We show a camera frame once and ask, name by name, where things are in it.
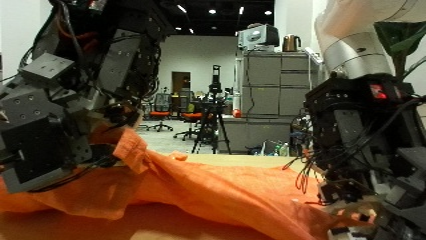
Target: gray cabinet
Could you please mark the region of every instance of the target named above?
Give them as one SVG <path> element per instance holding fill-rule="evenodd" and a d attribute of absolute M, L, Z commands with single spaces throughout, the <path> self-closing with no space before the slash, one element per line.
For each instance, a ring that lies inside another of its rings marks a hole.
<path fill-rule="evenodd" d="M 241 113 L 249 118 L 297 115 L 305 93 L 318 85 L 318 66 L 305 53 L 244 55 Z"/>
<path fill-rule="evenodd" d="M 290 123 L 305 94 L 318 85 L 320 67 L 302 52 L 250 52 L 238 71 L 242 118 L 224 118 L 233 153 L 265 140 L 289 142 Z M 220 129 L 220 140 L 224 132 Z M 220 141 L 218 151 L 226 152 Z"/>

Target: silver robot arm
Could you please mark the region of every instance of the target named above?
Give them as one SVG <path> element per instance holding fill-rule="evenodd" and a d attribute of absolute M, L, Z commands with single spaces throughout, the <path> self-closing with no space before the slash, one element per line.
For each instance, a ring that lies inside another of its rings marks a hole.
<path fill-rule="evenodd" d="M 49 2 L 51 16 L 0 93 L 11 193 L 48 190 L 80 163 L 116 160 L 113 146 L 88 141 L 93 122 L 136 124 L 141 100 L 157 91 L 160 42 L 172 33 L 151 0 Z"/>

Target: orange fabric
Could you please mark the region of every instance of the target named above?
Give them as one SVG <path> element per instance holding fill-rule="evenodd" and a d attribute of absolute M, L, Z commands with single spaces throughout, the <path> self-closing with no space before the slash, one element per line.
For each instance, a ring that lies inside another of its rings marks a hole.
<path fill-rule="evenodd" d="M 317 188 L 312 181 L 304 195 L 294 187 L 297 173 L 292 170 L 185 162 L 183 153 L 165 156 L 147 149 L 132 129 L 105 132 L 100 128 L 91 140 L 117 144 L 113 154 L 128 167 L 96 169 L 68 185 L 36 194 L 8 194 L 1 182 L 1 211 L 53 208 L 72 215 L 119 219 L 129 204 L 160 202 L 285 240 L 328 239 L 328 229 L 362 224 L 304 204 L 317 200 Z"/>

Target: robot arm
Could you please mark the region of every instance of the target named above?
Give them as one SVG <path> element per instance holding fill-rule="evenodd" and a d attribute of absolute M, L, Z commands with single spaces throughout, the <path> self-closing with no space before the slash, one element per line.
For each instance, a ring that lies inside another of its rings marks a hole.
<path fill-rule="evenodd" d="M 151 0 L 49 0 L 52 14 L 0 94 L 8 191 L 48 189 L 80 163 L 105 164 L 93 122 L 133 125 L 159 86 L 171 25 Z"/>
<path fill-rule="evenodd" d="M 392 74 L 373 24 L 380 21 L 426 20 L 421 0 L 330 0 L 316 21 L 316 32 L 329 72 L 356 79 Z"/>
<path fill-rule="evenodd" d="M 374 240 L 426 238 L 426 135 L 417 115 L 425 97 L 392 75 L 373 28 L 378 21 L 425 21 L 425 7 L 421 0 L 332 0 L 316 22 L 332 73 L 306 94 L 312 159 L 325 171 L 320 194 L 328 203 L 377 197 L 385 210 Z"/>

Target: red chair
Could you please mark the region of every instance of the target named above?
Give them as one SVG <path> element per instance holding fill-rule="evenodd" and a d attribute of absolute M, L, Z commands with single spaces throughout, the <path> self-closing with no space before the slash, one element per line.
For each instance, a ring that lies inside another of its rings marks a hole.
<path fill-rule="evenodd" d="M 195 93 L 192 91 L 180 91 L 180 117 L 184 119 L 184 122 L 189 123 L 189 129 L 185 132 L 176 133 L 173 138 L 177 138 L 179 135 L 184 135 L 183 141 L 187 138 L 191 138 L 192 135 L 199 134 L 199 129 L 193 129 L 192 125 L 196 124 L 201 118 L 202 113 L 200 110 L 200 104 L 195 101 Z"/>
<path fill-rule="evenodd" d="M 155 99 L 155 110 L 149 112 L 149 117 L 155 119 L 160 119 L 160 124 L 151 126 L 147 128 L 149 131 L 151 128 L 157 129 L 157 132 L 163 130 L 163 128 L 168 128 L 168 130 L 173 131 L 173 127 L 164 124 L 164 119 L 171 119 L 172 115 L 172 96 L 168 93 L 157 93 Z"/>

